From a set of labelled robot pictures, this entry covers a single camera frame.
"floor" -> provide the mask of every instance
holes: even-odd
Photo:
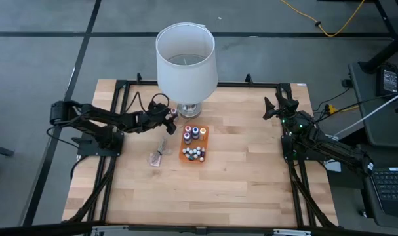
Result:
[[[316,16],[327,31],[340,28],[358,4],[289,2]],[[380,2],[398,32],[397,5],[394,1]],[[94,0],[0,0],[0,31],[85,32],[94,4]],[[319,32],[312,21],[280,0],[107,0],[101,2],[92,31],[158,32],[176,22],[204,24],[212,32]],[[388,30],[374,3],[365,3],[345,32]],[[0,146],[15,150],[12,158],[0,156],[0,227],[22,222],[49,140],[45,134],[49,106],[63,99],[75,63],[83,58],[72,95],[78,102],[92,100],[97,79],[134,79],[138,72],[145,79],[156,76],[154,37],[91,37],[83,55],[83,37],[12,36],[0,37]],[[315,107],[344,91],[340,80],[348,77],[349,63],[368,60],[388,43],[384,38],[217,37],[218,73],[221,81],[243,81],[250,73],[256,82],[306,83]],[[398,64],[398,54],[391,61]],[[350,90],[333,104],[342,107],[355,101]],[[358,118],[357,110],[350,111],[327,119],[322,128],[332,134]],[[64,130],[61,138],[69,140],[77,135]],[[73,147],[58,144],[34,224],[61,220],[75,156]],[[398,229],[379,227],[358,215],[362,207],[358,191],[331,189],[341,226],[398,234]]]

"keyboard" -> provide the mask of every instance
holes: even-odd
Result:
[[[398,167],[374,168],[372,179],[382,210],[398,216]]]

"yellow cable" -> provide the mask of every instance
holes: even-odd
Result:
[[[292,7],[292,5],[290,5],[289,3],[287,3],[285,0],[281,0],[284,4],[288,5],[292,10],[296,11],[298,14],[301,14],[302,16],[306,16],[309,19],[313,20],[315,23],[318,22],[318,20],[314,19],[314,17],[312,16],[308,16],[307,14],[304,14],[302,12],[300,12],[299,10],[297,10],[296,8]],[[344,30],[344,28],[346,26],[348,26],[348,24],[350,23],[351,19],[353,19],[353,17],[356,15],[356,13],[359,11],[359,9],[362,7],[363,3],[365,2],[365,0],[361,1],[361,4],[359,4],[359,6],[356,8],[355,12],[350,16],[349,20],[343,25],[343,27],[341,29],[339,29],[337,31],[337,33],[334,33],[332,35],[329,35],[321,26],[321,24],[318,25],[318,27],[321,29],[321,31],[327,36],[327,37],[334,37],[336,35],[338,35],[342,30]]]
[[[358,107],[359,107],[359,106],[353,106],[353,107],[351,107],[351,108],[341,110],[340,112],[350,111],[350,110],[356,109],[356,108],[358,108]]]

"black cable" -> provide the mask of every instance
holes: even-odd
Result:
[[[165,111],[165,110],[168,108],[168,106],[170,105],[170,99],[168,98],[167,95],[165,95],[165,94],[163,94],[163,93],[157,93],[157,94],[153,95],[151,101],[153,101],[153,99],[154,99],[156,96],[158,96],[158,95],[164,96],[164,97],[167,99],[167,104],[166,104],[165,108],[164,108],[162,111],[159,111],[159,112],[157,112],[157,113],[152,113],[152,115],[158,115],[158,114],[160,114],[161,112]],[[136,92],[136,94],[134,95],[134,97],[133,97],[132,101],[130,102],[129,106],[126,108],[125,113],[127,113],[127,112],[129,111],[129,109],[132,107],[132,105],[133,105],[133,103],[134,103],[134,101],[135,101],[135,99],[136,99],[137,96],[139,97],[139,104],[140,104],[140,107],[142,108],[142,111],[146,112],[146,109],[144,108],[144,105],[143,105],[143,103],[142,103],[142,99],[141,99],[141,97],[140,97],[140,92],[138,91],[138,92]]]
[[[331,98],[331,99],[328,99],[328,100],[325,100],[325,101],[321,102],[321,103],[318,105],[318,108],[317,108],[317,109],[315,109],[315,110],[312,110],[312,111],[318,111],[318,110],[319,110],[319,108],[321,107],[321,104],[323,104],[323,103],[326,103],[326,102],[329,102],[329,101],[331,101],[331,100],[333,100],[333,99],[336,99],[336,98],[338,98],[339,96],[341,96],[341,95],[345,94],[345,93],[346,93],[346,92],[347,92],[349,89],[350,89],[350,88],[346,89],[344,92],[342,92],[341,94],[339,94],[339,95],[335,96],[334,98]]]
[[[387,95],[378,96],[378,97],[376,97],[376,98],[371,98],[371,99],[368,99],[368,100],[365,100],[365,101],[361,101],[361,102],[356,102],[356,103],[354,103],[354,104],[352,104],[352,105],[350,105],[350,106],[347,106],[347,107],[345,107],[345,108],[339,109],[338,111],[334,112],[333,114],[331,114],[331,115],[329,115],[329,116],[327,116],[327,117],[325,117],[325,118],[318,119],[316,122],[318,123],[318,122],[320,122],[320,121],[324,121],[325,119],[331,117],[332,115],[337,114],[337,113],[339,113],[340,111],[342,111],[342,110],[344,110],[344,109],[351,108],[352,106],[360,105],[360,104],[362,104],[362,103],[364,103],[364,102],[369,102],[369,101],[372,101],[372,100],[375,100],[375,99],[379,99],[379,98],[384,98],[384,97],[388,97],[388,96],[394,96],[394,95],[396,95],[396,94],[398,94],[398,92],[393,93],[393,94],[387,94]]]
[[[49,133],[49,131],[52,130],[52,129],[54,129],[54,128],[56,128],[56,127],[50,127],[50,128],[48,128],[48,129],[46,130],[46,134],[47,134],[49,137],[51,137],[52,139],[61,141],[61,142],[65,143],[65,144],[69,144],[69,145],[71,145],[72,147],[75,147],[76,149],[79,149],[79,147],[76,146],[75,144],[69,143],[69,142],[67,142],[67,141],[65,141],[65,140],[63,140],[63,139],[60,139],[60,138],[53,137],[53,135],[51,135],[51,134]]]
[[[321,114],[320,114],[320,116],[319,116],[318,119],[322,119],[325,115],[326,115],[326,113],[325,113],[325,109],[324,109],[324,110],[321,112]]]
[[[70,170],[70,181],[72,181],[72,178],[73,178],[73,171],[75,170],[76,166],[77,166],[81,161],[83,161],[85,158],[87,158],[87,157],[88,157],[88,156],[86,156],[86,155],[81,156],[81,158],[80,158],[77,162],[75,162],[75,164],[73,164],[72,169]]]

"orange tray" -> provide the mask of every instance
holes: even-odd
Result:
[[[196,140],[195,140],[195,139],[193,139],[193,140],[191,141],[191,144],[188,144],[188,145],[185,144],[185,143],[184,143],[184,130],[185,130],[186,126],[190,126],[191,129],[193,129],[194,127],[197,127],[197,128],[199,128],[199,130],[200,130],[201,128],[205,128],[205,129],[206,129],[205,138],[204,138],[203,140],[200,140],[200,139],[196,139]],[[179,151],[179,154],[178,154],[178,158],[179,158],[181,161],[183,161],[183,162],[188,162],[188,163],[202,163],[202,162],[200,162],[199,158],[190,161],[190,160],[186,157],[186,154],[183,153],[183,149],[185,149],[185,148],[195,149],[195,148],[197,148],[197,147],[200,147],[200,148],[205,148],[205,160],[203,161],[203,162],[205,162],[206,159],[207,159],[207,154],[206,154],[206,153],[207,153],[207,141],[208,141],[208,140],[209,140],[209,127],[208,127],[208,126],[206,126],[206,125],[194,125],[194,124],[185,125],[185,126],[183,127],[183,132],[181,133],[181,148],[180,148],[180,151]]]

